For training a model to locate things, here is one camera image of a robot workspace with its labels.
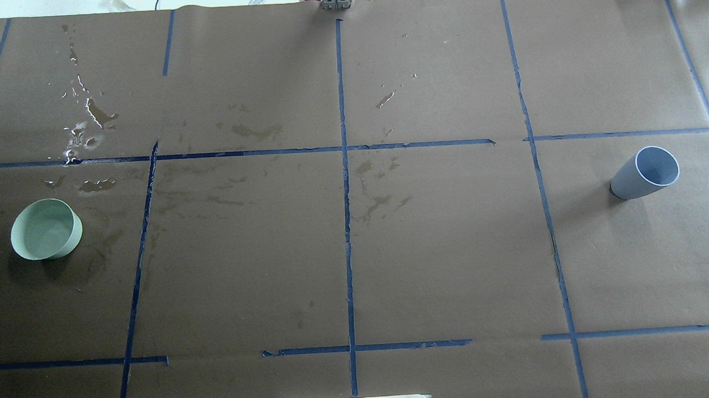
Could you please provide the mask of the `blue plastic cup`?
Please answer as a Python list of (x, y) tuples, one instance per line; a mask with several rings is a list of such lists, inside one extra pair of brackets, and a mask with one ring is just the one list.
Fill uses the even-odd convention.
[(674, 184), (681, 175), (679, 162), (662, 147), (643, 147), (614, 175), (610, 191), (631, 201)]

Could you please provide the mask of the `light green bowl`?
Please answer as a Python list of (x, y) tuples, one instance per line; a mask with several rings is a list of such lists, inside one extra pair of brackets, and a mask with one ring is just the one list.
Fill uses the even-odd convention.
[(15, 253), (26, 260), (60, 259), (76, 249), (82, 221), (59, 199), (42, 199), (23, 209), (10, 231)]

